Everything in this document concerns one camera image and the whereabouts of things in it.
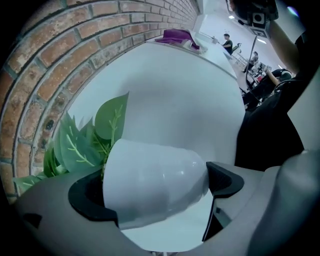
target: white mug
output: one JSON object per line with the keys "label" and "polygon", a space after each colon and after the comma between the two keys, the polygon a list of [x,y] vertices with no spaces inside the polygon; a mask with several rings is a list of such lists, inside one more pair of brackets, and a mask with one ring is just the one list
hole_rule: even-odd
{"label": "white mug", "polygon": [[206,163],[191,150],[119,139],[104,169],[103,201],[121,230],[163,221],[209,189]]}

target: white wall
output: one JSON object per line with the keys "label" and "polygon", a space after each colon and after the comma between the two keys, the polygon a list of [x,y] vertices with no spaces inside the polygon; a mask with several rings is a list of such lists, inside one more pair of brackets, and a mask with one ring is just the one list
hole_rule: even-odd
{"label": "white wall", "polygon": [[[242,43],[241,55],[246,59],[250,57],[255,36],[245,27],[229,19],[227,14],[214,12],[214,14],[206,15],[200,32],[209,36],[215,36],[222,44],[225,42],[224,34],[228,33],[230,34],[233,46],[237,45],[237,43]],[[257,41],[254,48],[254,51],[257,51],[259,54],[259,60],[271,66],[272,70],[279,69],[278,65],[285,68],[286,66],[279,59],[270,42],[267,39],[263,40],[267,44]]]}

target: desk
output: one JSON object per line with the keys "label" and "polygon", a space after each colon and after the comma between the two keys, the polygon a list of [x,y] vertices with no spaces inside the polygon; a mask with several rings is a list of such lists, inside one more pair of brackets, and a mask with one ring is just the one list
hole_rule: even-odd
{"label": "desk", "polygon": [[[217,65],[175,47],[144,43],[98,73],[68,112],[78,125],[128,91],[124,139],[190,149],[205,161],[234,164],[245,108],[237,81]],[[123,233],[145,250],[188,251],[202,243],[211,203],[207,193],[182,213]]]}

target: black device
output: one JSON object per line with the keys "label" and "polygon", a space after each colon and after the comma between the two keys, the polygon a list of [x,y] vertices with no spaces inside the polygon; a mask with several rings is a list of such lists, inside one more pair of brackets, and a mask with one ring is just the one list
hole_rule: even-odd
{"label": "black device", "polygon": [[275,0],[232,0],[230,4],[225,1],[241,25],[248,26],[256,36],[268,38],[268,23],[279,17]]}

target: black holder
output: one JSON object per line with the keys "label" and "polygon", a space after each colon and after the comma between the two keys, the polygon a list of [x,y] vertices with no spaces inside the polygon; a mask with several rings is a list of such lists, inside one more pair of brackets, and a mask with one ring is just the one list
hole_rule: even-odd
{"label": "black holder", "polygon": [[214,215],[214,203],[216,198],[229,198],[240,191],[245,181],[244,179],[213,163],[207,162],[206,167],[209,174],[209,189],[213,195],[210,217],[206,226],[202,241],[206,241],[223,229],[222,225]]}
{"label": "black holder", "polygon": [[101,170],[75,182],[69,189],[68,199],[71,206],[88,220],[114,222],[119,227],[117,213],[104,206]]}
{"label": "black holder", "polygon": [[[239,175],[212,162],[207,162],[206,167],[213,200],[210,218],[202,241],[209,239],[222,229],[213,211],[215,198],[228,198],[244,186],[244,180]],[[117,213],[104,206],[100,170],[75,182],[69,189],[68,199],[71,206],[88,220],[95,222],[112,221],[119,227]]]}

